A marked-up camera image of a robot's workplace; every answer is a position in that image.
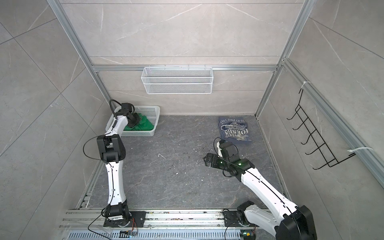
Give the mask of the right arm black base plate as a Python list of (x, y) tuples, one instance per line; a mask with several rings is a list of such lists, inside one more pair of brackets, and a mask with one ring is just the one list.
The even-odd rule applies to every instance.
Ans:
[(244, 217), (240, 217), (237, 211), (224, 209), (222, 211), (225, 227), (255, 227), (256, 225), (249, 223)]

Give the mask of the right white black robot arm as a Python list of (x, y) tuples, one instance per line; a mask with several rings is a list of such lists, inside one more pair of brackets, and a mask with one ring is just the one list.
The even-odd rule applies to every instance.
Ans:
[(274, 188), (248, 159), (241, 159), (238, 148), (231, 142), (217, 142), (216, 153), (203, 158), (207, 167), (222, 170), (248, 187), (268, 208), (260, 209), (247, 201), (237, 208), (238, 222), (256, 225), (277, 240), (316, 240), (314, 217), (306, 206), (297, 206)]

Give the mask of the blue-grey tank top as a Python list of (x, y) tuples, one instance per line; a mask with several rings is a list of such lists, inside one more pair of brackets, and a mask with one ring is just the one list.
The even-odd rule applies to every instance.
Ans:
[(220, 138), (234, 145), (249, 144), (252, 139), (248, 123), (243, 118), (219, 117)]

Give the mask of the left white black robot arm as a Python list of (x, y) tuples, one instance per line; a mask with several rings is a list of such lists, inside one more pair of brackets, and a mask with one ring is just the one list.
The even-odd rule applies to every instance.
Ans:
[(112, 103), (118, 104), (121, 108), (117, 112), (111, 108), (113, 123), (104, 135), (97, 137), (97, 145), (101, 161), (107, 169), (109, 183), (108, 205), (103, 215), (108, 221), (122, 224), (130, 221), (131, 213), (123, 188), (122, 169), (126, 149), (121, 136), (125, 127), (134, 128), (140, 123), (141, 118), (132, 104), (111, 99), (110, 107)]

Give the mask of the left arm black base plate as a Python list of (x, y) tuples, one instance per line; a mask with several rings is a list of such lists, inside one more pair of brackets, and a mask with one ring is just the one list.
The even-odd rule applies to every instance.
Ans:
[(141, 228), (144, 226), (146, 214), (145, 211), (133, 211), (130, 212), (130, 216), (114, 216), (106, 217), (103, 227), (111, 228)]

